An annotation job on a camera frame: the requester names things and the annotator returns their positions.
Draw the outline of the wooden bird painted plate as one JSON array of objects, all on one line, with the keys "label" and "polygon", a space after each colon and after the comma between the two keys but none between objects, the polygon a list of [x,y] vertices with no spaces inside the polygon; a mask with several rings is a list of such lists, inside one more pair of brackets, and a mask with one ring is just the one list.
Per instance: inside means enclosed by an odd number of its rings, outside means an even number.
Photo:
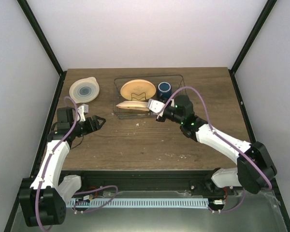
[{"label": "wooden bird painted plate", "polygon": [[123,101],[118,103],[116,107],[128,110],[149,111],[148,102],[145,101]]}]

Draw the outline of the dark blue ceramic mug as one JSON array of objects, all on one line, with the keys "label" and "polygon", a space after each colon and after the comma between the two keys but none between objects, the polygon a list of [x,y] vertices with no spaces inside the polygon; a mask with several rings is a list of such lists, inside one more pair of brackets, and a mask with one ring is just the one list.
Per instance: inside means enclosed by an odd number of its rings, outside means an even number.
[{"label": "dark blue ceramic mug", "polygon": [[157,86],[157,99],[165,100],[169,99],[172,95],[172,86],[168,82],[161,82]]}]

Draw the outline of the translucent white bowl with spout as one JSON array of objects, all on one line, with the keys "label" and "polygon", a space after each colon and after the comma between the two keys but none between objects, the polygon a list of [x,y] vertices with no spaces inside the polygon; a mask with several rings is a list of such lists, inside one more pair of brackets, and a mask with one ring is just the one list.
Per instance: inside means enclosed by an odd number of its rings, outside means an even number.
[{"label": "translucent white bowl with spout", "polygon": [[97,98],[100,86],[95,77],[88,77],[74,82],[69,95],[76,103],[87,103]]}]

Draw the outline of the orange plastic plate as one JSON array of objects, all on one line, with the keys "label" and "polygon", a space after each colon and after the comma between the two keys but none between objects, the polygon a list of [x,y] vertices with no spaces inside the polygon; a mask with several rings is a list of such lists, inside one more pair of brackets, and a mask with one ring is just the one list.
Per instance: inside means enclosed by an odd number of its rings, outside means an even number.
[{"label": "orange plastic plate", "polygon": [[126,82],[120,89],[123,98],[129,101],[145,101],[156,94],[156,87],[144,79],[135,79]]}]

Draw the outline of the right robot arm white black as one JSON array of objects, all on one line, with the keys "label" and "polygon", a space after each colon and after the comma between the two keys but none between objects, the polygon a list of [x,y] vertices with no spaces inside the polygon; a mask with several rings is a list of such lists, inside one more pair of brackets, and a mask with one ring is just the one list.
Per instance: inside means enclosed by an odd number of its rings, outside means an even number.
[{"label": "right robot arm white black", "polygon": [[148,109],[157,115],[157,121],[166,119],[178,123],[182,133],[201,144],[220,152],[236,164],[235,168],[217,168],[205,182],[205,189],[215,195],[224,187],[243,187],[257,194],[270,189],[277,169],[269,152],[261,142],[249,143],[233,138],[210,125],[194,113],[193,103],[187,95],[179,95],[169,103],[152,100]]}]

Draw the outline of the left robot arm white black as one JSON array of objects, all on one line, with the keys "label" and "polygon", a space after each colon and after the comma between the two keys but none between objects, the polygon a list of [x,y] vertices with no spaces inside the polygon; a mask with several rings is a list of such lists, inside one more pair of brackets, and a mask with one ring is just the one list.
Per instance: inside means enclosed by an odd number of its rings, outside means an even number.
[{"label": "left robot arm white black", "polygon": [[66,203],[74,195],[88,192],[89,183],[78,175],[68,175],[59,181],[63,163],[75,138],[98,131],[106,119],[86,117],[88,105],[77,109],[63,107],[57,110],[57,121],[47,136],[47,150],[40,170],[27,189],[20,191],[19,201],[28,227],[53,226],[63,223]]}]

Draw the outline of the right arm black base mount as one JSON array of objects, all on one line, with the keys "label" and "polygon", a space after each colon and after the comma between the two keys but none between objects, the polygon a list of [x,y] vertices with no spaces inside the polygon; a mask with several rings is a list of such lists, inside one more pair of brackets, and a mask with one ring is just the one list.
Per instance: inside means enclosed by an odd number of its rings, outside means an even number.
[{"label": "right arm black base mount", "polygon": [[230,190],[226,187],[219,188],[214,186],[211,182],[206,182],[205,180],[198,180],[194,179],[189,181],[189,187],[191,192],[193,192],[196,195],[202,195],[202,196],[222,196],[225,195],[234,195],[235,192],[233,190]]}]

